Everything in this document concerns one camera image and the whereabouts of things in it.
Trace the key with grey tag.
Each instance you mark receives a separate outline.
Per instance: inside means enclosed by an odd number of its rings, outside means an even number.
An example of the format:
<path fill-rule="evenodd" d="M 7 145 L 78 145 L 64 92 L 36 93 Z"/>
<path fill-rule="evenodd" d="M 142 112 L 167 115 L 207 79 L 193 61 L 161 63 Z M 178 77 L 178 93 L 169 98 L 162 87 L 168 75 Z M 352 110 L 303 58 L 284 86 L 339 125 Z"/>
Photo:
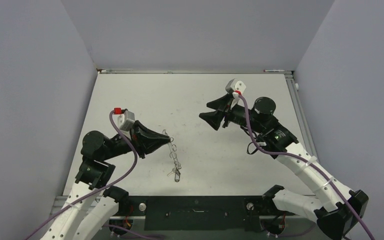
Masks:
<path fill-rule="evenodd" d="M 181 180 L 181 173 L 180 173 L 180 169 L 179 168 L 177 168 L 177 167 L 172 168 L 172 170 L 167 174 L 167 176 L 169 177 L 171 175 L 174 176 L 174 182 L 175 183 L 180 182 L 180 180 Z"/>

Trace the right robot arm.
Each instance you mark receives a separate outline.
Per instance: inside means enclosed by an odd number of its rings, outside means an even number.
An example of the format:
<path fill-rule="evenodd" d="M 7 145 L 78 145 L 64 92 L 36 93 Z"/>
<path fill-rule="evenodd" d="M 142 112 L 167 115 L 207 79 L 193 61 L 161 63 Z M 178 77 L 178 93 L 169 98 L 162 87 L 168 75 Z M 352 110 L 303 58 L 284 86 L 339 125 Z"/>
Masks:
<path fill-rule="evenodd" d="M 304 196 L 275 185 L 263 195 L 263 209 L 269 214 L 289 212 L 314 222 L 332 240 L 342 240 L 357 224 L 370 239 L 373 233 L 363 221 L 369 201 L 362 190 L 352 190 L 324 169 L 316 156 L 309 154 L 297 137 L 274 116 L 275 102 L 259 97 L 253 107 L 243 101 L 241 92 L 234 91 L 207 103 L 209 112 L 199 117 L 213 129 L 233 123 L 250 137 L 256 150 L 271 156 L 287 167 L 313 193 Z"/>

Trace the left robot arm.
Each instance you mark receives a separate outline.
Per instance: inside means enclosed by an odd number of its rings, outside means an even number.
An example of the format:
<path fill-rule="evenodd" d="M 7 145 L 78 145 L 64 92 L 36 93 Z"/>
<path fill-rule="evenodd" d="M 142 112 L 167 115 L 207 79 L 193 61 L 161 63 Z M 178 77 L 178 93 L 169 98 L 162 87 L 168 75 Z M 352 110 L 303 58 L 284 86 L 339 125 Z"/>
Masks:
<path fill-rule="evenodd" d="M 82 163 L 63 207 L 51 216 L 53 223 L 43 240 L 90 240 L 111 216 L 123 215 L 129 208 L 129 193 L 116 186 L 135 168 L 139 158 L 171 143 L 171 138 L 146 128 L 138 120 L 129 124 L 126 136 L 110 119 L 117 134 L 108 138 L 91 131 L 83 138 Z M 115 170 L 106 161 L 133 153 L 132 166 L 121 177 L 110 182 Z"/>

